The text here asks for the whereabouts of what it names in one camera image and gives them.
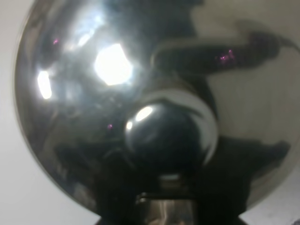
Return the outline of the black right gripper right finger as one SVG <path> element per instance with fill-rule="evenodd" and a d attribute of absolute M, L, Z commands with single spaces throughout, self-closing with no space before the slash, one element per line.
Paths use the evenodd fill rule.
<path fill-rule="evenodd" d="M 217 163 L 196 170 L 188 179 L 196 202 L 198 225 L 245 225 L 239 215 L 246 211 L 252 181 L 247 162 Z"/>

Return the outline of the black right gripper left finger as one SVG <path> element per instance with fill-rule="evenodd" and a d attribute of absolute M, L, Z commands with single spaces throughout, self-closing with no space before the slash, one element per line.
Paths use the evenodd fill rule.
<path fill-rule="evenodd" d="M 116 225 L 139 224 L 135 202 L 150 192 L 150 177 L 119 151 L 107 153 L 95 173 L 97 214 Z"/>

